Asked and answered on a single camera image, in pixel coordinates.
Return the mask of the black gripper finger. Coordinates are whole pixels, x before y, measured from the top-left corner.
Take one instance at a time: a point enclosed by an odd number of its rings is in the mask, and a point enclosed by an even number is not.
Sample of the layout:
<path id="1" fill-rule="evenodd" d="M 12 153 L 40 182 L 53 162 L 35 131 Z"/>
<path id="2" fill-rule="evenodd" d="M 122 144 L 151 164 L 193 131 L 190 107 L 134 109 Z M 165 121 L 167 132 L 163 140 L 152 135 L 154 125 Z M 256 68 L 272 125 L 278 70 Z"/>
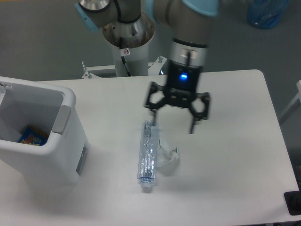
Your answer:
<path id="1" fill-rule="evenodd" d="M 189 111 L 192 115 L 190 134 L 194 133 L 194 128 L 200 121 L 209 118 L 210 100 L 210 93 L 197 93 L 196 98 L 190 103 Z"/>
<path id="2" fill-rule="evenodd" d="M 166 104 L 163 88 L 163 86 L 152 81 L 146 95 L 144 107 L 150 111 L 152 126 L 157 124 L 157 111 Z"/>

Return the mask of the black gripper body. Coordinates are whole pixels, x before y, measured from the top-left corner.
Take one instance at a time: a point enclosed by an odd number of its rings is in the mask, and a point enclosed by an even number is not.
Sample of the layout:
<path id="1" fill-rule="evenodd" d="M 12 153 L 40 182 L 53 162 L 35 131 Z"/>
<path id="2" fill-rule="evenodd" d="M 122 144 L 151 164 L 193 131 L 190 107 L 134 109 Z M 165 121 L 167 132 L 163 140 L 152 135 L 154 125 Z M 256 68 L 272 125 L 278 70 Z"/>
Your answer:
<path id="1" fill-rule="evenodd" d="M 192 109 L 192 102 L 197 97 L 196 88 L 202 71 L 202 66 L 187 66 L 169 60 L 166 83 L 163 87 L 164 103 Z"/>

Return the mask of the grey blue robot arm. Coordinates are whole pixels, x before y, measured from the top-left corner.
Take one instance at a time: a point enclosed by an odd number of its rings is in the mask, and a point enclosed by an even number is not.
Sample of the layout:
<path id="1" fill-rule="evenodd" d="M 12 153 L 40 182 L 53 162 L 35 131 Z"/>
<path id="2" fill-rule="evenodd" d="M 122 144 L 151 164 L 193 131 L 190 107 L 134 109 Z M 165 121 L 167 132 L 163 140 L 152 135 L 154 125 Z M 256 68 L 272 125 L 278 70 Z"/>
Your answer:
<path id="1" fill-rule="evenodd" d="M 150 84 L 145 107 L 153 114 L 166 106 L 188 109 L 192 125 L 206 120 L 210 95 L 197 84 L 206 59 L 216 0 L 79 0 L 75 8 L 90 30 L 101 29 L 112 46 L 116 75 L 148 74 L 148 44 L 155 24 L 169 26 L 174 36 L 167 60 L 166 83 Z"/>

